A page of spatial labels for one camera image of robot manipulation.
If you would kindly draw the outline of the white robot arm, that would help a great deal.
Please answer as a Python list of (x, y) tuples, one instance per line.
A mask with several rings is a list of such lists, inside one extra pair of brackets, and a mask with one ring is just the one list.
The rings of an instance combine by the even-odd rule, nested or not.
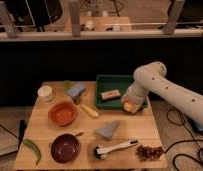
[(166, 66), (159, 61), (138, 67), (133, 74), (134, 82), (122, 97), (123, 108), (136, 113), (153, 92), (203, 127), (203, 95), (170, 82), (166, 73)]

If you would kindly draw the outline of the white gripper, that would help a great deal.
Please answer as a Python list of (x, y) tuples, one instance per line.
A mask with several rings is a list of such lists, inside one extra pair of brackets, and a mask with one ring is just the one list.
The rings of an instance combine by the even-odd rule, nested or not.
[(123, 104), (123, 109), (124, 109), (124, 103), (129, 102), (133, 105), (133, 109), (129, 113), (135, 114), (140, 109), (140, 107), (145, 102), (145, 100), (147, 99), (148, 94), (149, 94), (148, 90), (141, 87), (136, 82), (132, 83), (128, 87), (128, 89), (126, 90), (125, 94), (122, 97), (121, 102)]

